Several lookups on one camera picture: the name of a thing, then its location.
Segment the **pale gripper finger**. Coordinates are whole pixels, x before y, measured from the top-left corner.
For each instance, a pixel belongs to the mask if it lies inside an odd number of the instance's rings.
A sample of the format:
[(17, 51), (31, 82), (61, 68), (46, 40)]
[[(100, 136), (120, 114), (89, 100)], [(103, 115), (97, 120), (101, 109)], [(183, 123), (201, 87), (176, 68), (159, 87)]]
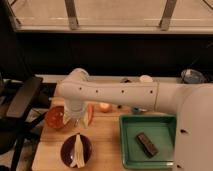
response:
[(89, 114), (88, 114), (88, 112), (86, 112), (84, 117), (83, 117), (83, 126), (84, 126), (84, 128), (88, 128), (88, 126), (89, 126)]
[(63, 123), (64, 124), (67, 124), (71, 119), (71, 115), (70, 113), (68, 113), (67, 111), (64, 112), (64, 115), (63, 115)]

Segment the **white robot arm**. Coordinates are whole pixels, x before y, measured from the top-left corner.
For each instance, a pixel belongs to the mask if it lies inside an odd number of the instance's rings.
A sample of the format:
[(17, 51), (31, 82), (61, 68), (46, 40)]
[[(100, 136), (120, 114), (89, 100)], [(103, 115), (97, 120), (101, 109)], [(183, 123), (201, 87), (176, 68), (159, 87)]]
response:
[(96, 83), (73, 70), (57, 87), (65, 109), (79, 118), (87, 101), (137, 107), (177, 116), (172, 171), (213, 171), (213, 84)]

